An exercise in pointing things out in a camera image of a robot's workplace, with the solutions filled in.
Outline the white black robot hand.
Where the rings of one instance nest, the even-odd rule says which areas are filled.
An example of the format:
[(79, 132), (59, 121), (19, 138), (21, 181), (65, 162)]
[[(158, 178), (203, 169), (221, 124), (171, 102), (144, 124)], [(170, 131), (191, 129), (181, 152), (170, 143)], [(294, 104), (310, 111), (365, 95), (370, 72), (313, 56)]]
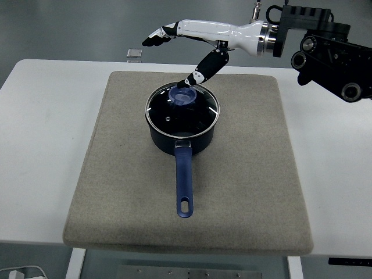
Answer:
[(143, 42), (144, 47), (159, 46), (178, 37), (207, 42), (214, 46), (195, 70), (177, 84), (177, 88), (191, 87), (211, 79), (229, 61), (228, 52), (242, 49), (252, 56), (260, 56), (264, 51), (262, 21), (244, 26), (202, 20), (181, 20), (162, 26), (150, 34)]

